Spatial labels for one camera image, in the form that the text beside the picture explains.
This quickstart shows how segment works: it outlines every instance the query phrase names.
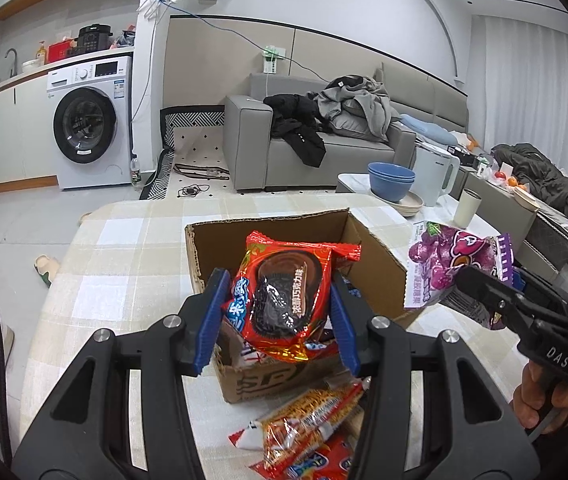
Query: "plastic bottle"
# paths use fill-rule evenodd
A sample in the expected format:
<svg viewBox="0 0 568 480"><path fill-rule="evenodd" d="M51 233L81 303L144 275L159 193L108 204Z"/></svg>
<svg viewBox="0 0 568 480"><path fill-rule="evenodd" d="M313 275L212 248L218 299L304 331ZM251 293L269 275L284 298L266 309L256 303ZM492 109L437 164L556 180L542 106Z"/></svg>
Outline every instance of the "plastic bottle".
<svg viewBox="0 0 568 480"><path fill-rule="evenodd" d="M39 42L39 49L37 50L36 58L40 59L41 66L46 64L46 41Z"/></svg>
<svg viewBox="0 0 568 480"><path fill-rule="evenodd" d="M132 154L132 160L130 161L130 180L132 186L135 189L142 189L142 172L139 170L139 161L137 160L137 155Z"/></svg>

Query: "washing machine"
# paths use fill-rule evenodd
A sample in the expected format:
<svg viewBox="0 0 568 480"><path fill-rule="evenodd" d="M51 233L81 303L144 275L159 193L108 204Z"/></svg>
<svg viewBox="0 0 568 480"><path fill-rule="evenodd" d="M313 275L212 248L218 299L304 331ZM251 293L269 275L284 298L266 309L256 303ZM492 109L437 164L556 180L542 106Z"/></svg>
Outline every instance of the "washing machine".
<svg viewBox="0 0 568 480"><path fill-rule="evenodd" d="M120 56L48 73L61 189L130 184L131 69Z"/></svg>

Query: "soap bottle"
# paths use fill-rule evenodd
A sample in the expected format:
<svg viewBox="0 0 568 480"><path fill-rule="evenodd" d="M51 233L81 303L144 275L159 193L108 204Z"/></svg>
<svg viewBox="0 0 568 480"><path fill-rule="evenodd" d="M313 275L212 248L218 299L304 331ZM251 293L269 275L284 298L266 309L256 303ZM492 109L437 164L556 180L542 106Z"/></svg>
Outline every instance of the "soap bottle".
<svg viewBox="0 0 568 480"><path fill-rule="evenodd" d="M38 49L37 55L35 57L38 60L40 60L41 66L46 64L46 42L45 41L39 42L39 49Z"/></svg>

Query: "red box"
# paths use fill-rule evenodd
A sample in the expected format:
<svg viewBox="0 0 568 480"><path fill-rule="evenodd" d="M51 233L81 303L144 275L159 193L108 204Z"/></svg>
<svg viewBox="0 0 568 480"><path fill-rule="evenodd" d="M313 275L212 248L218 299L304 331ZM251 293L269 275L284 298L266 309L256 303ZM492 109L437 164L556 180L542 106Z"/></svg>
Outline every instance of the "red box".
<svg viewBox="0 0 568 480"><path fill-rule="evenodd" d="M55 61L60 61L66 59L66 53L70 46L72 45L72 40L61 41L60 43L52 44L48 47L48 62L54 63Z"/></svg>

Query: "blue pillow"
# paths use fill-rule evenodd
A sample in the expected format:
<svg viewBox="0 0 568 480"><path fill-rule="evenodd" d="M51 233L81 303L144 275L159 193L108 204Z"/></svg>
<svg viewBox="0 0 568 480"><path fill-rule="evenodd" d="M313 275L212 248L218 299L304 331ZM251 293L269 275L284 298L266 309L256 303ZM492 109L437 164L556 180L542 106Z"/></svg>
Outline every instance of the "blue pillow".
<svg viewBox="0 0 568 480"><path fill-rule="evenodd" d="M435 123L425 123L407 114L402 114L400 117L401 124L405 124L414 132L422 134L430 140L444 144L444 146L458 145L458 140L451 132Z"/></svg>

